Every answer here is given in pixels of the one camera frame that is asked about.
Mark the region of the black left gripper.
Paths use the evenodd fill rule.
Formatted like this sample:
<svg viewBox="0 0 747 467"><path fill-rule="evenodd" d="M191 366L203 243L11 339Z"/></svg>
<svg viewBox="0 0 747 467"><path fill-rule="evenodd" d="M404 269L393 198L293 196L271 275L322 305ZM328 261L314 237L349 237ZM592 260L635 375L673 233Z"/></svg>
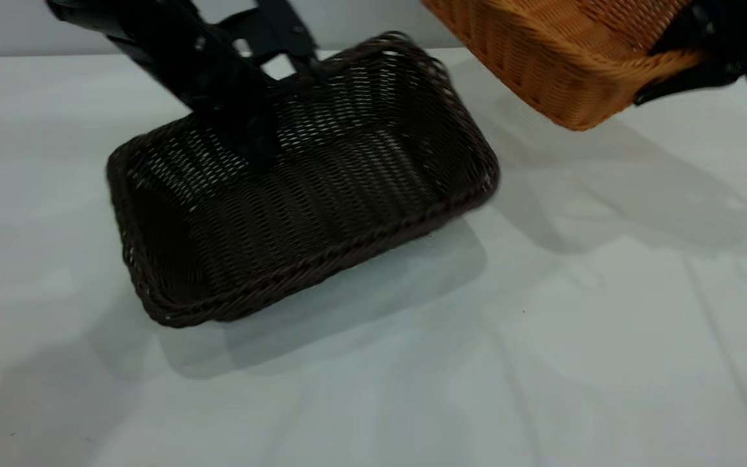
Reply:
<svg viewBox="0 0 747 467"><path fill-rule="evenodd" d="M237 53L208 27L177 26L179 21L200 19L191 1L45 5L64 23L107 36L192 110L226 148L256 169L269 169L278 162L278 120L269 101L268 80L255 66L285 55L297 73L323 77L324 68L315 56L313 36L288 1L255 3L255 8L217 23Z"/></svg>

